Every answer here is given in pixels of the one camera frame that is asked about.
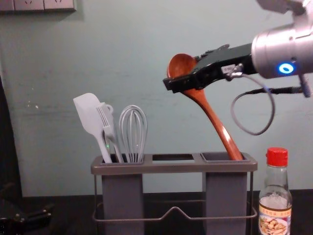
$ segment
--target wooden spoon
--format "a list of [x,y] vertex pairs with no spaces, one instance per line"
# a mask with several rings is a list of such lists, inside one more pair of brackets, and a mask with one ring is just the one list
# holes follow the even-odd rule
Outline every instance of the wooden spoon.
[[[175,55],[167,68],[167,76],[169,78],[175,79],[178,76],[183,76],[189,74],[193,67],[197,64],[197,61],[194,57],[187,55],[187,54],[177,54]],[[223,126],[222,122],[220,121],[219,117],[214,113],[213,109],[209,105],[204,91],[203,90],[196,90],[190,89],[187,91],[182,92],[185,96],[192,99],[196,102],[208,116],[210,121],[212,122],[215,130],[217,131],[218,135],[220,136],[227,153],[230,156],[231,160],[242,160],[243,157],[235,144],[234,140],[227,132],[225,127]]]

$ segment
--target electrical socket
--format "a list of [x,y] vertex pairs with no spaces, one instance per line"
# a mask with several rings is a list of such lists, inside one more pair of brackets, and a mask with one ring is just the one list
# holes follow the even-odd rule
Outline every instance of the electrical socket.
[[0,0],[0,12],[14,11],[13,0]]
[[75,11],[74,0],[44,0],[45,10],[72,10]]
[[16,11],[43,11],[44,0],[14,0]]

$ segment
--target white spatula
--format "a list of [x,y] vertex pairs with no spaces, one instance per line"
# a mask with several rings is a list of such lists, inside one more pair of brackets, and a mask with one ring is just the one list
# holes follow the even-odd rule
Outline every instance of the white spatula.
[[92,134],[100,147],[105,163],[112,163],[111,157],[105,147],[103,137],[103,123],[96,109],[101,103],[99,99],[91,93],[83,94],[73,99],[83,128]]

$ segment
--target utensil holder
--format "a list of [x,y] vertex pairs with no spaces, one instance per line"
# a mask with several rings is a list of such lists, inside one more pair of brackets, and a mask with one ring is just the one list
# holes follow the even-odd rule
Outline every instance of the utensil holder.
[[[177,163],[177,160],[191,161]],[[93,219],[105,235],[144,235],[144,222],[162,221],[172,211],[178,211],[188,220],[203,221],[206,235],[244,235],[246,220],[257,216],[252,207],[253,172],[256,170],[257,162],[246,153],[243,153],[242,161],[230,161],[226,152],[146,154],[143,162],[138,164],[104,164],[100,156],[91,165],[95,179]],[[142,174],[188,172],[202,172],[205,192],[203,217],[190,217],[181,208],[174,206],[159,218],[144,218]],[[248,172],[250,207],[246,215]],[[96,213],[99,206],[96,201],[97,175],[102,178],[104,219],[99,219]]]

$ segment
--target blue led light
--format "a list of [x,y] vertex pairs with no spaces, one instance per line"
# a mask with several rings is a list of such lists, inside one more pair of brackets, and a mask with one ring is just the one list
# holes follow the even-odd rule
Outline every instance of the blue led light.
[[294,71],[294,67],[291,64],[287,64],[287,63],[281,64],[278,69],[281,73],[284,73],[284,74],[289,74]]

